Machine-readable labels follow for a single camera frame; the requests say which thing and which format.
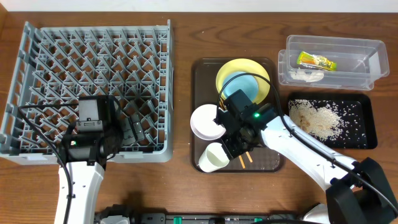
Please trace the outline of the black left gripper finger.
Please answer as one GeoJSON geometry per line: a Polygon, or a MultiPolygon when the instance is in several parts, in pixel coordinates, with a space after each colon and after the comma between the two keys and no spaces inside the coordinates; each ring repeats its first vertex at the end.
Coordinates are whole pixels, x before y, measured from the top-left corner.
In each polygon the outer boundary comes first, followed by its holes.
{"type": "Polygon", "coordinates": [[[141,125],[141,120],[138,114],[130,115],[130,120],[131,120],[131,129],[134,136],[134,142],[143,140],[145,136],[141,125]]]}
{"type": "Polygon", "coordinates": [[[123,146],[130,146],[131,144],[134,143],[134,134],[131,128],[131,124],[129,122],[128,118],[124,118],[121,121],[121,128],[123,131],[123,141],[122,145],[123,146]]]}

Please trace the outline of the light blue bowl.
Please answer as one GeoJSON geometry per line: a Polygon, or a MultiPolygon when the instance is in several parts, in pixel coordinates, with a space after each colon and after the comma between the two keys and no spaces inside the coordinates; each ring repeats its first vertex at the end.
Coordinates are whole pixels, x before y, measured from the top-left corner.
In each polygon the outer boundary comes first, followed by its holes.
{"type": "Polygon", "coordinates": [[[229,95],[233,94],[239,89],[242,90],[252,102],[254,102],[259,92],[259,86],[256,79],[251,75],[245,75],[235,78],[233,81],[229,82],[227,87],[225,87],[223,90],[222,97],[226,99],[229,97],[229,95]]]}

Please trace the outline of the white cup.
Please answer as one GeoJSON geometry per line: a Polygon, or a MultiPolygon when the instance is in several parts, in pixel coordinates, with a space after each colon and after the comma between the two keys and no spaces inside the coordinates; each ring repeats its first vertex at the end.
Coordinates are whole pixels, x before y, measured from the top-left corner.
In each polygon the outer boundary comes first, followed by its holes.
{"type": "Polygon", "coordinates": [[[213,142],[209,144],[199,158],[198,166],[203,172],[214,172],[229,164],[221,143],[213,142]]]}

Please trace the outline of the clear plastic wrap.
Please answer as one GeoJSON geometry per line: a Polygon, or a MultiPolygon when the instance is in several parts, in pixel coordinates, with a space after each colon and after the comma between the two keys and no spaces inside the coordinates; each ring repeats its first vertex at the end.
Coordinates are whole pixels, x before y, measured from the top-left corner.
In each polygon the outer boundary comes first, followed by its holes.
{"type": "Polygon", "coordinates": [[[295,71],[289,72],[289,74],[294,80],[301,80],[307,83],[318,82],[324,78],[324,73],[321,71],[314,71],[307,73],[301,69],[298,69],[296,72],[295,71]]]}

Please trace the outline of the green yellow snack wrapper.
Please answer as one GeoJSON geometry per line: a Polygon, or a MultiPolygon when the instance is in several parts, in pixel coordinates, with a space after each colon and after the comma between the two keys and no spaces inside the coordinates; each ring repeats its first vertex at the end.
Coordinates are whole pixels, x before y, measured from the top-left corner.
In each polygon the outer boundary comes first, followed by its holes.
{"type": "Polygon", "coordinates": [[[301,51],[299,54],[297,61],[297,65],[303,65],[308,68],[316,68],[320,70],[326,71],[336,71],[337,63],[332,62],[321,55],[313,55],[307,52],[301,51]]]}

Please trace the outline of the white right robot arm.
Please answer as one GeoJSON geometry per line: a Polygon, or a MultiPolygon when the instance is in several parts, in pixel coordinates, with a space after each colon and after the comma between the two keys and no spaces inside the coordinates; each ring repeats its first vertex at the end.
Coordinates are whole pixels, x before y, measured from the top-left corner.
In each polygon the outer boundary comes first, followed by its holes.
{"type": "Polygon", "coordinates": [[[263,106],[238,90],[219,104],[196,108],[190,117],[195,136],[209,141],[210,161],[204,172],[223,168],[259,146],[293,162],[326,193],[303,218],[304,223],[390,223],[397,218],[397,200],[382,167],[373,159],[359,162],[327,147],[300,129],[284,112],[279,95],[263,106]]]}

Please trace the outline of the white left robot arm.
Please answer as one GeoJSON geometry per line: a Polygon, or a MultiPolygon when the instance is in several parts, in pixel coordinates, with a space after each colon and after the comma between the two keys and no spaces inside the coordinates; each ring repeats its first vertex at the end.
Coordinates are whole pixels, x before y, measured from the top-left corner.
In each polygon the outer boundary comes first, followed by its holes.
{"type": "Polygon", "coordinates": [[[119,101],[111,95],[83,96],[78,120],[57,146],[60,187],[55,223],[93,223],[108,159],[122,148],[119,101]]]}

